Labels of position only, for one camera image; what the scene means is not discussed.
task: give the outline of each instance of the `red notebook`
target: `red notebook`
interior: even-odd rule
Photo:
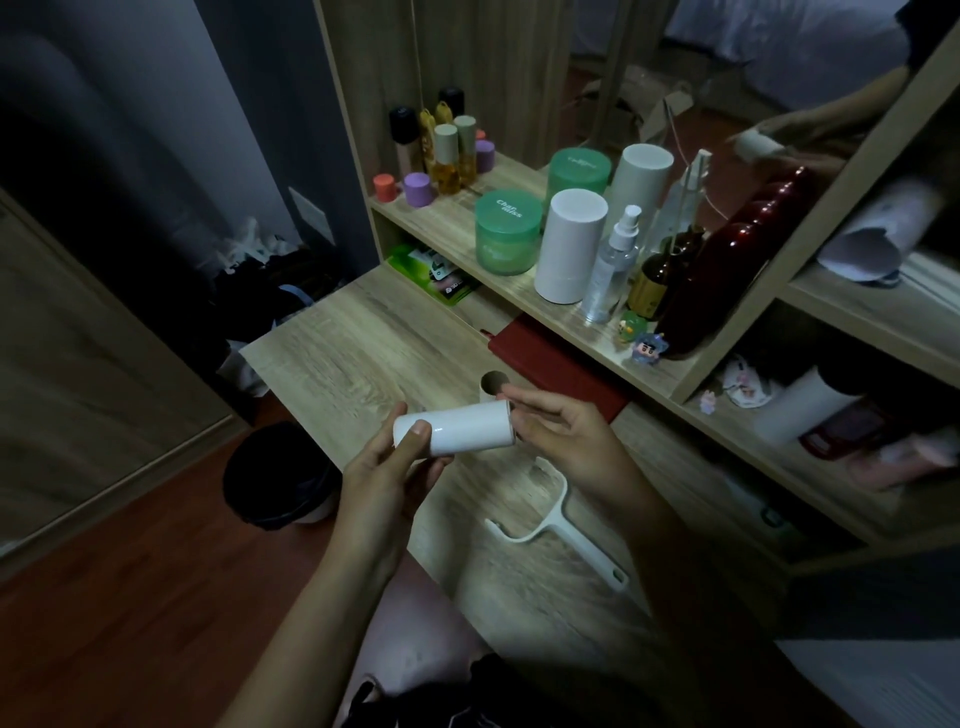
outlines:
[[[629,384],[527,314],[496,334],[489,347],[540,389],[593,402],[607,422],[627,406]]]

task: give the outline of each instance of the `trash can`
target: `trash can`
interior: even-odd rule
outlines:
[[[224,470],[224,500],[244,522],[274,531],[329,516],[342,479],[306,430],[283,422],[258,429],[236,449]]]

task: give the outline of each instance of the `green packet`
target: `green packet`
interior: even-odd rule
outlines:
[[[420,288],[446,305],[454,305],[480,281],[468,276],[445,257],[426,246],[400,243],[390,253],[388,262]]]

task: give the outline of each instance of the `spray bottle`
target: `spray bottle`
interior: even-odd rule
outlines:
[[[581,312],[590,322],[609,321],[627,290],[627,277],[639,255],[636,220],[640,212],[638,206],[627,205],[613,232],[600,242],[587,293],[580,303]]]
[[[707,194],[705,182],[712,157],[712,153],[701,149],[681,177],[670,185],[666,202],[644,238],[644,250],[651,250],[652,246],[659,245],[663,238],[672,238],[696,222],[697,210]]]

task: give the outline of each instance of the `wall socket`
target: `wall socket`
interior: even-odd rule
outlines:
[[[307,200],[293,187],[287,187],[290,190],[290,196],[294,199],[294,205],[297,206],[297,212],[303,218],[303,222],[317,231],[320,235],[329,240],[333,245],[337,241],[333,239],[333,231],[326,220],[326,213],[312,202]]]

